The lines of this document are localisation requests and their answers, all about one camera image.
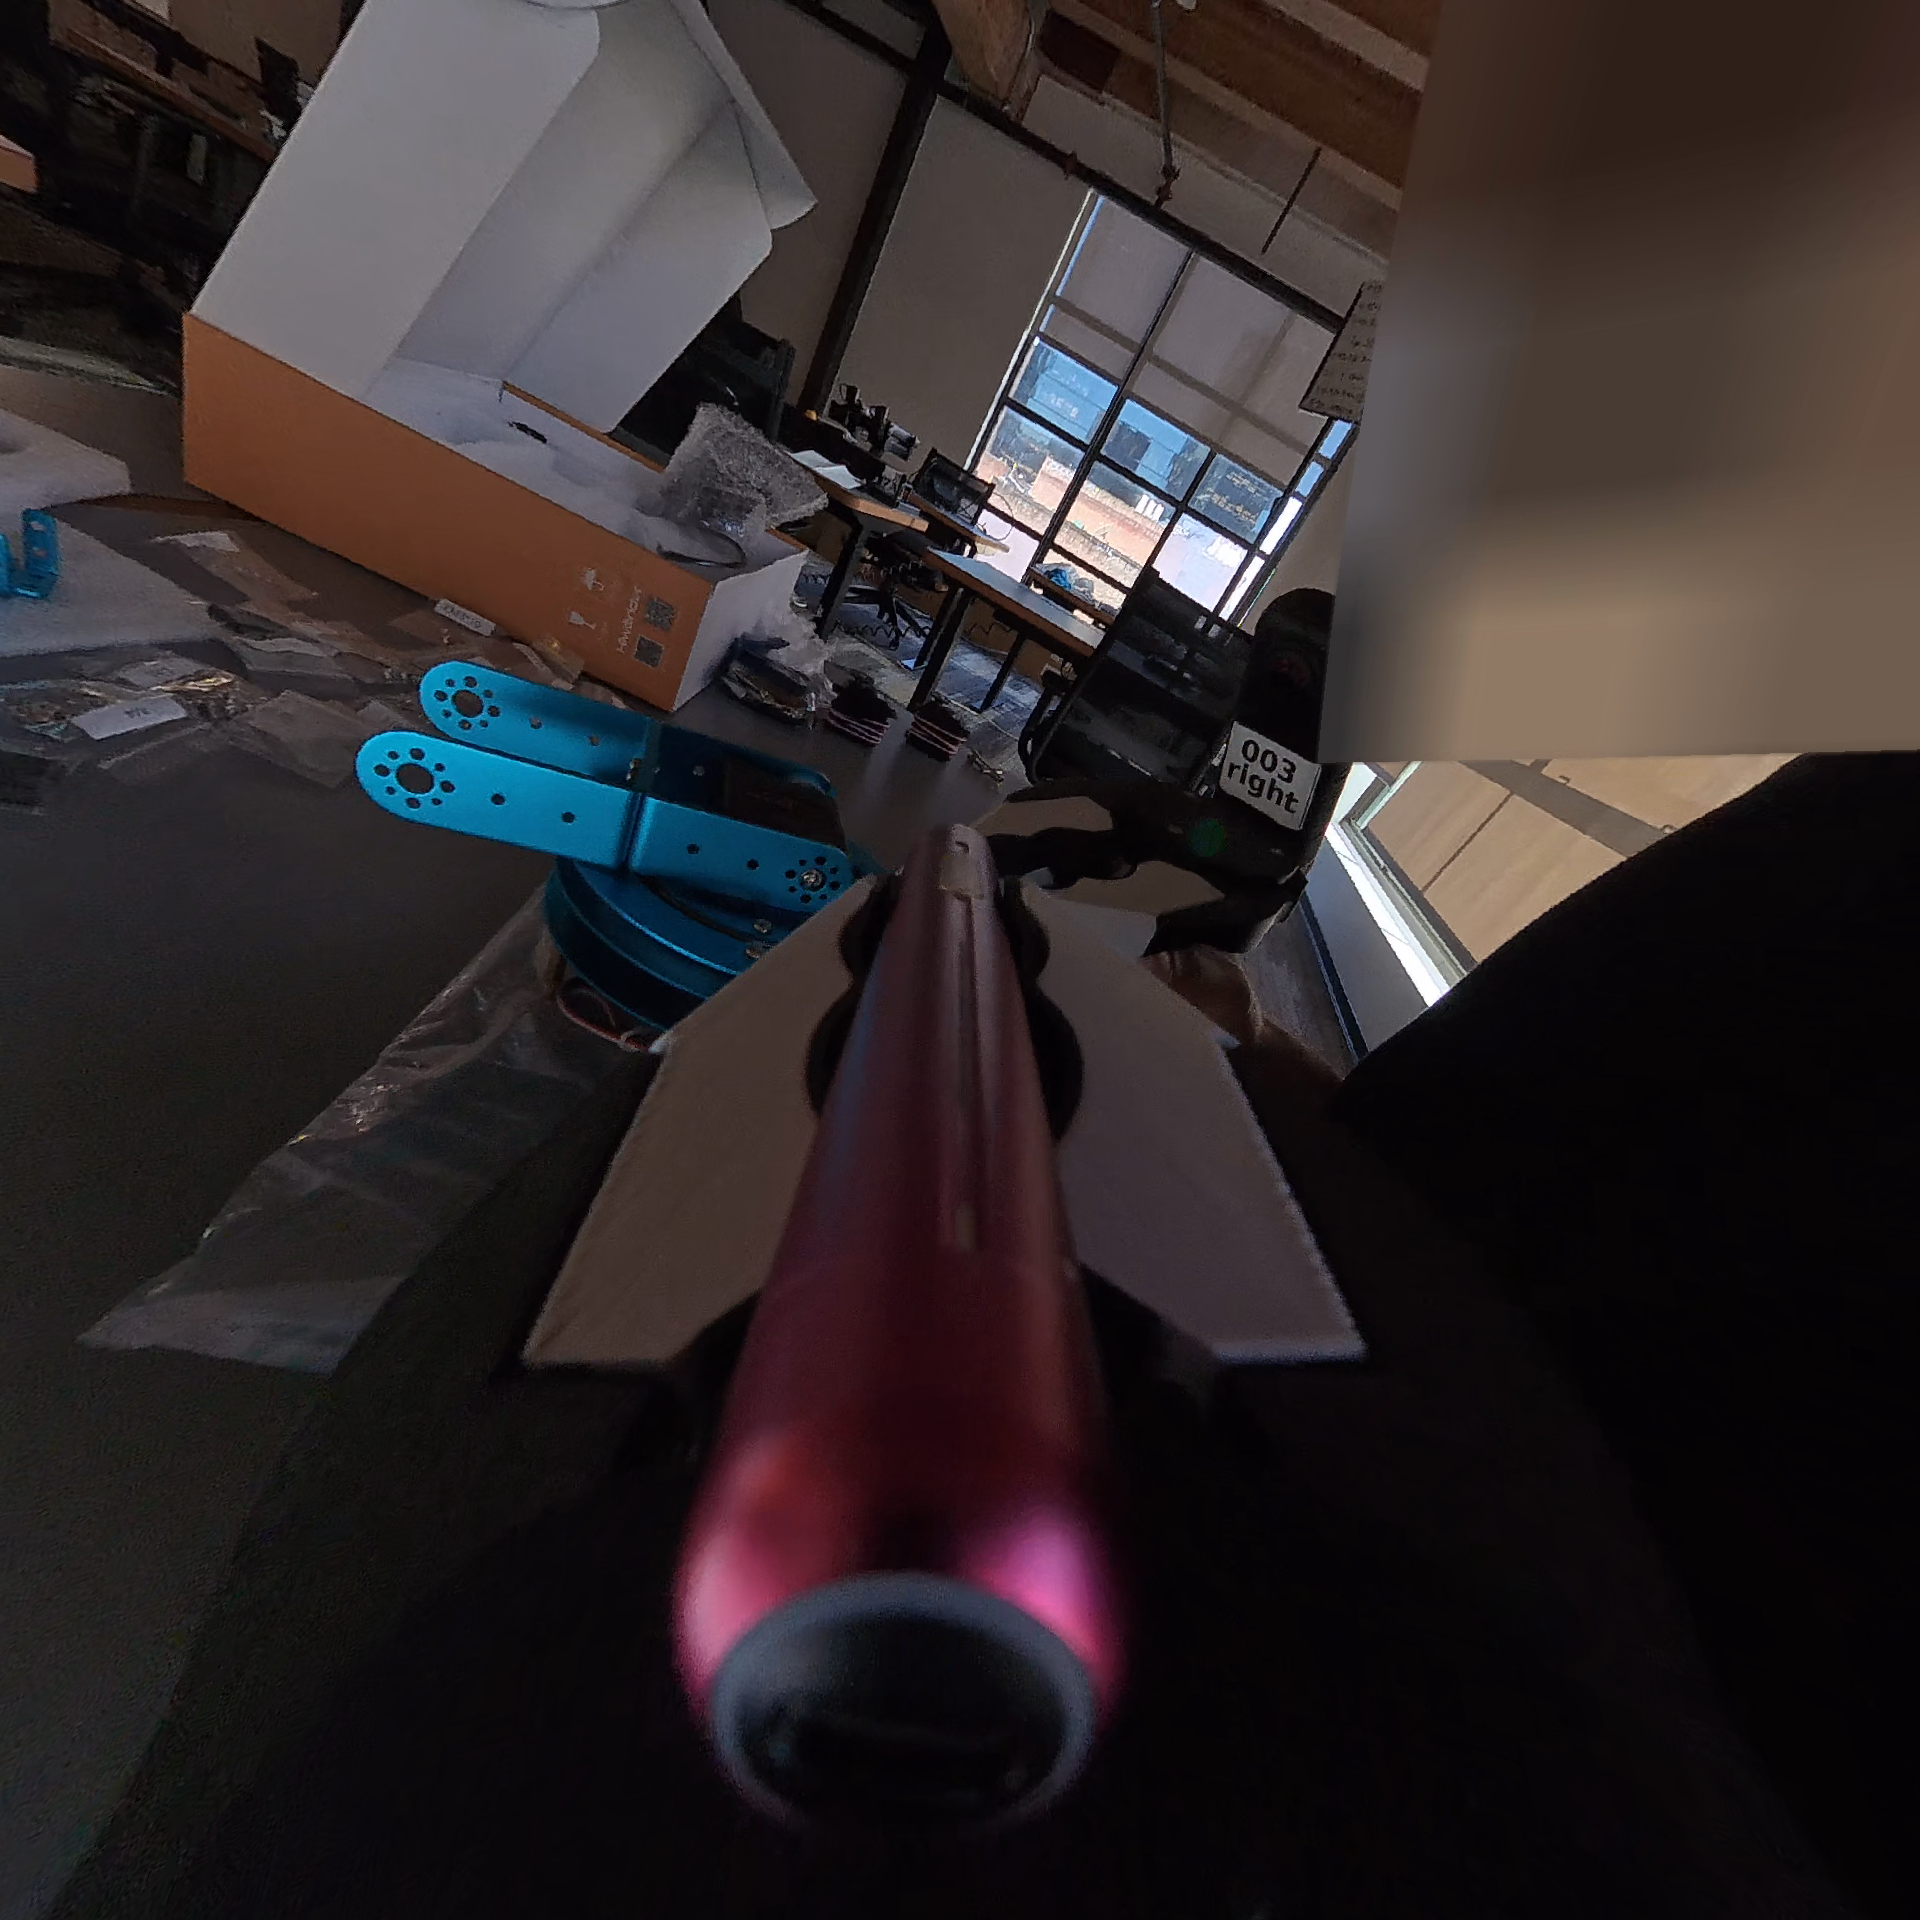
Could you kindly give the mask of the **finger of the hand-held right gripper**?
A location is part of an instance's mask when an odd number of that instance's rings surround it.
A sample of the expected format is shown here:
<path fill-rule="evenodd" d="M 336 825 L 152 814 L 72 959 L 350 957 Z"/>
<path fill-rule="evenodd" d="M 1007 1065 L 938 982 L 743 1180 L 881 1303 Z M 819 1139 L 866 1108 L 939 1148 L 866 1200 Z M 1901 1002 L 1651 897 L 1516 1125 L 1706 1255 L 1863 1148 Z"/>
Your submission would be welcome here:
<path fill-rule="evenodd" d="M 1144 959 L 1196 949 L 1242 957 L 1254 949 L 1252 876 L 1140 863 L 1115 881 L 1115 907 L 1151 920 Z"/>
<path fill-rule="evenodd" d="M 1000 882 L 1121 882 L 1141 871 L 1192 878 L 1192 797 L 1162 782 L 1038 782 L 986 814 Z"/>

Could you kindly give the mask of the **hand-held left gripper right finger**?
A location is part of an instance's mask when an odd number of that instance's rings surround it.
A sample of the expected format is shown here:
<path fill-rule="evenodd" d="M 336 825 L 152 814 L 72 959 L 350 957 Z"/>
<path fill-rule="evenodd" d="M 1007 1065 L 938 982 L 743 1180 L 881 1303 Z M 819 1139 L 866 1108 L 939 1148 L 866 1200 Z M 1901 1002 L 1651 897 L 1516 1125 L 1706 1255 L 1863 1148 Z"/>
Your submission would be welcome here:
<path fill-rule="evenodd" d="M 1057 1158 L 1078 1261 L 1223 1366 L 1365 1357 L 1231 1065 L 1233 1044 L 1140 963 L 1133 910 L 1018 882 L 1043 930 L 1038 987 L 1082 1089 Z"/>

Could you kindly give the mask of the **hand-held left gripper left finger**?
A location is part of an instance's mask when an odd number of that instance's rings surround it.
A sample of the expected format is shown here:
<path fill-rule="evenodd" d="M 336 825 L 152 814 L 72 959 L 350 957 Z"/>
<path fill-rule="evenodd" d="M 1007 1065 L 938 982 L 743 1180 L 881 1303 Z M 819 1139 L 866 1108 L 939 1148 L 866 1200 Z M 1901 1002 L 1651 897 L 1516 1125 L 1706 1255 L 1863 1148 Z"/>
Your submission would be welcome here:
<path fill-rule="evenodd" d="M 532 1370 L 676 1363 L 771 1269 L 818 1128 L 805 1066 L 871 878 L 654 1044 L 656 1070 L 534 1321 Z"/>

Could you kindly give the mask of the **red electric screwdriver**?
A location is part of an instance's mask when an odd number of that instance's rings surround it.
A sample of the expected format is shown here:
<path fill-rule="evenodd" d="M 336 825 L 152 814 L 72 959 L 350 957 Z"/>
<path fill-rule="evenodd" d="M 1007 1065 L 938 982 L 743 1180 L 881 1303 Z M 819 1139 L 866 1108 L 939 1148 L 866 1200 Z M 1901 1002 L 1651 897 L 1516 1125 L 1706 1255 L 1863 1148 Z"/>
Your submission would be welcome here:
<path fill-rule="evenodd" d="M 815 1831 L 1055 1802 L 1121 1692 L 1105 1409 L 1027 1016 L 972 829 L 886 889 L 673 1584 L 731 1787 Z"/>

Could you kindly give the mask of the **blue toy robot arm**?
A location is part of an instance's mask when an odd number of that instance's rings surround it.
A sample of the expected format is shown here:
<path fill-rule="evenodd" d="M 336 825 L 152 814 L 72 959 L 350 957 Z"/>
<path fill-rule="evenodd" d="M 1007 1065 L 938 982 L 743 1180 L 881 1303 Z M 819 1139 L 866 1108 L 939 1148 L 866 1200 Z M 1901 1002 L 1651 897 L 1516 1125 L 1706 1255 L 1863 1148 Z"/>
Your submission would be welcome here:
<path fill-rule="evenodd" d="M 612 1034 L 672 1028 L 879 871 L 801 764 L 476 661 L 430 669 L 417 702 L 423 730 L 355 751 L 359 790 L 545 855 L 545 935 Z"/>

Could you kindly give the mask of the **person's right forearm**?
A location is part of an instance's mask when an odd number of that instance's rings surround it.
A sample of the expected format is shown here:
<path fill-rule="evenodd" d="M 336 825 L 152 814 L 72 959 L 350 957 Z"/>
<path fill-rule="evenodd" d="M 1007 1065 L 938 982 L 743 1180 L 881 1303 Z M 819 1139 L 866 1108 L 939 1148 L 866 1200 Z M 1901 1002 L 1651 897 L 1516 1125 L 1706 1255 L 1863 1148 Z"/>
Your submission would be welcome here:
<path fill-rule="evenodd" d="M 1848 1898 L 1915 1917 L 1915 753 L 1616 865 L 1335 1111 L 1576 1382 Z"/>

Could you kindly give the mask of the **wooden office desk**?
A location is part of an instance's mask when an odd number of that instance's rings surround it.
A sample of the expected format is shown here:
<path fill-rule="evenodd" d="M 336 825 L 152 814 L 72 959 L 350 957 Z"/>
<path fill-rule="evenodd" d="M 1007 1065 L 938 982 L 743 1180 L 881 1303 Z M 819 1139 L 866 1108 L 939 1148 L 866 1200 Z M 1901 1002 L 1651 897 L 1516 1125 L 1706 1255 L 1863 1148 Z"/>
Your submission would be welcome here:
<path fill-rule="evenodd" d="M 793 459 L 801 469 L 812 473 L 814 483 L 826 496 L 828 515 L 845 529 L 845 540 L 832 564 L 815 615 L 818 638 L 828 643 L 836 633 L 843 600 L 869 539 L 877 534 L 924 533 L 930 527 L 930 512 L 891 507 L 862 492 L 851 474 L 830 467 L 818 452 L 800 451 Z M 1038 648 L 1048 658 L 1067 665 L 1079 665 L 1095 656 L 1100 640 L 1092 637 L 1092 628 L 1076 623 L 1041 595 L 1016 584 L 993 567 L 944 551 L 928 552 L 924 567 L 946 582 L 946 595 L 916 661 L 918 678 L 907 700 L 912 711 L 924 708 L 938 691 L 972 605 L 993 608 L 995 621 L 1007 628 L 1013 638 L 990 691 L 976 708 L 980 714 L 995 706 L 1018 667 L 1024 646 Z"/>

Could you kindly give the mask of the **dark desk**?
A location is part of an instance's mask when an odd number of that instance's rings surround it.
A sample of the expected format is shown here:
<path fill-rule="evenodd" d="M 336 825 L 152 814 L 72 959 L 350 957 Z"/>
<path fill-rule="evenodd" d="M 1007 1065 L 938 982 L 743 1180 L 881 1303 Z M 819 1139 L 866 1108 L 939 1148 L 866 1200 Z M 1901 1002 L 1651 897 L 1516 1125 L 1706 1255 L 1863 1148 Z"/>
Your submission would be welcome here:
<path fill-rule="evenodd" d="M 1109 1291 L 1150 1622 L 1189 1556 L 1218 1642 L 990 1843 L 812 1843 L 722 1787 L 664 1641 L 684 1406 L 510 1363 L 638 1065 L 328 1380 L 80 1343 L 534 887 L 246 753 L 4 823 L 4 1917 L 1335 1917 L 1315 1755 L 1249 1691 L 1282 1486 Z"/>

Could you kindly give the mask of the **person's right hand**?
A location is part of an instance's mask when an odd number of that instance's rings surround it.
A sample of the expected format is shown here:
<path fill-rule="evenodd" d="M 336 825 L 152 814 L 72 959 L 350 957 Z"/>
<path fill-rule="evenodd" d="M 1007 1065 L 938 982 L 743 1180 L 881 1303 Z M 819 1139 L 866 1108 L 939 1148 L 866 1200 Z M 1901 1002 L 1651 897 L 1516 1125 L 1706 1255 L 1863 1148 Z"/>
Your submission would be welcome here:
<path fill-rule="evenodd" d="M 1331 1084 L 1351 1072 L 1354 1052 L 1309 949 L 1274 938 L 1249 955 L 1189 946 L 1141 964 L 1249 1059 L 1285 1061 Z"/>

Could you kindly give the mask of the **small parts bag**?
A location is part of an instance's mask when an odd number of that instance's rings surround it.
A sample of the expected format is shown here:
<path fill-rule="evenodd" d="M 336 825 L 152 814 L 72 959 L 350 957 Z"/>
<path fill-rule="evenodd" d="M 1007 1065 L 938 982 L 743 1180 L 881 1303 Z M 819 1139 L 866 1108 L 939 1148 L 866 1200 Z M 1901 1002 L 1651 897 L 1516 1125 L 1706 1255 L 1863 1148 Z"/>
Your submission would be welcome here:
<path fill-rule="evenodd" d="M 805 624 L 736 637 L 716 684 L 746 708 L 791 727 L 822 719 L 836 692 L 826 643 Z"/>
<path fill-rule="evenodd" d="M 48 675 L 2 686 L 4 745 L 34 740 L 89 755 L 179 729 L 211 729 L 251 708 L 260 691 L 181 653 L 58 658 Z"/>

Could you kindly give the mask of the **clear plastic bag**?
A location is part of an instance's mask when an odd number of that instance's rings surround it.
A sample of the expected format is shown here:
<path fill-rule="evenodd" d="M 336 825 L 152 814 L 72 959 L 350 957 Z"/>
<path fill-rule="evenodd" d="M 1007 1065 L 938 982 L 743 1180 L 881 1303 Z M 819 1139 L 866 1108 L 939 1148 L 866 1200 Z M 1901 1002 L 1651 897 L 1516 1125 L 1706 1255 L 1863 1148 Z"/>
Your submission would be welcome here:
<path fill-rule="evenodd" d="M 559 987 L 534 894 L 80 1345 L 332 1374 L 481 1200 L 639 1062 L 569 1020 Z"/>

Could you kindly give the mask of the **large grid window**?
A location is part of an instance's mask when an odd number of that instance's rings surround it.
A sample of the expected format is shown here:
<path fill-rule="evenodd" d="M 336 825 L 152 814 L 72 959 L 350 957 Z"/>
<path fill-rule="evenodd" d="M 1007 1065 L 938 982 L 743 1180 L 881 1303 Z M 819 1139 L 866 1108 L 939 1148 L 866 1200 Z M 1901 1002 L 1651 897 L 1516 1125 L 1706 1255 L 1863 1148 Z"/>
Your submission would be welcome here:
<path fill-rule="evenodd" d="M 1092 623 L 1153 573 L 1249 617 L 1345 452 L 1338 319 L 1089 194 L 972 446 L 980 557 Z"/>

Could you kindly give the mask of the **orange white cardboard box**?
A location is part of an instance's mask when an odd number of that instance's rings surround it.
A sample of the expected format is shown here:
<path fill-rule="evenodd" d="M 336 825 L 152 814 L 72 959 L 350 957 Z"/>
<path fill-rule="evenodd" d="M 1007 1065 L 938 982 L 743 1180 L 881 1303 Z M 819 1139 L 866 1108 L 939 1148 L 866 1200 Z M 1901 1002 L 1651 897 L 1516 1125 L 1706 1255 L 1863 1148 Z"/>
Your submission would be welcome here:
<path fill-rule="evenodd" d="M 185 479 L 659 711 L 785 605 L 612 430 L 814 196 L 702 4 L 363 4 L 183 319 Z"/>

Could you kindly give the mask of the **white foam sheet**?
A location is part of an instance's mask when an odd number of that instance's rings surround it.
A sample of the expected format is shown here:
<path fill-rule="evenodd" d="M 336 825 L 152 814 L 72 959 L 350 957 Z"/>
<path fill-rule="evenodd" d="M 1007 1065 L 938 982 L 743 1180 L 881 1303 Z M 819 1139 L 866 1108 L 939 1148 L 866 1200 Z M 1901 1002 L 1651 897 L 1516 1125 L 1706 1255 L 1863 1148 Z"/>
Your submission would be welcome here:
<path fill-rule="evenodd" d="M 132 492 L 127 464 L 21 414 L 2 412 L 2 533 L 26 511 L 74 507 Z M 102 540 L 60 533 L 60 589 L 46 600 L 2 598 L 2 658 L 26 661 L 169 646 L 217 637 L 203 603 Z"/>

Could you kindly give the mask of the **paper sheet on wall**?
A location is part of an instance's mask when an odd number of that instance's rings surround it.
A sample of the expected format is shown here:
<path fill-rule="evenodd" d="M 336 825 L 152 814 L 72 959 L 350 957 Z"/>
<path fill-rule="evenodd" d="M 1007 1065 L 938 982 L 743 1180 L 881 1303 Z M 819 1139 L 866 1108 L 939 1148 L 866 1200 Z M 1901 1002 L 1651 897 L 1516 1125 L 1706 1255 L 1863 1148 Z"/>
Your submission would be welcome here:
<path fill-rule="evenodd" d="M 1308 391 L 1299 400 L 1302 412 L 1329 423 L 1359 425 L 1373 367 L 1382 295 L 1382 279 L 1365 280 L 1355 289 L 1335 336 L 1308 378 Z"/>

